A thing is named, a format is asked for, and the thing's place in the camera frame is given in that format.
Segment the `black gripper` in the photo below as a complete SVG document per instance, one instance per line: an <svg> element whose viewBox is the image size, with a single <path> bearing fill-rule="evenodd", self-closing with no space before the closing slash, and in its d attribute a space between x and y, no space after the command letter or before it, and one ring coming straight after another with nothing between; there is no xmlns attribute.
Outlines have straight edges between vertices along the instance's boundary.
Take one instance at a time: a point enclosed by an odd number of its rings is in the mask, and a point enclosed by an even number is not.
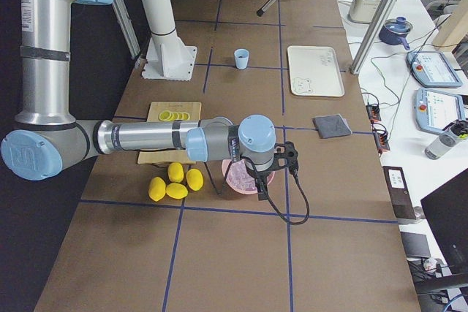
<svg viewBox="0 0 468 312"><path fill-rule="evenodd" d="M298 180L298 151L294 143L286 141L285 143L275 144L273 160L265 170L257 170L255 173L255 186L257 188L257 197L259 201L266 201L268 195L268 176L275 171L288 169L289 173Z"/></svg>

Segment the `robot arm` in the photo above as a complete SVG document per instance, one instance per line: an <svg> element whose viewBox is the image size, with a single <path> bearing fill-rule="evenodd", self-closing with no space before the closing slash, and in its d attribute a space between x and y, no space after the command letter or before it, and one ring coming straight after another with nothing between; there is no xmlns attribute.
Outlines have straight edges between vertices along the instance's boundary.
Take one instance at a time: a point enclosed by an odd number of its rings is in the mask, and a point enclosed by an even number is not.
<svg viewBox="0 0 468 312"><path fill-rule="evenodd" d="M44 180L82 160L115 151L186 151L192 161L245 161L258 197L277 170L298 173L291 142L278 144L271 120L250 115L239 125L216 117L200 121L113 123L79 121L69 112L71 6L113 0L21 0L23 109L1 142L1 157L17 176Z"/></svg>

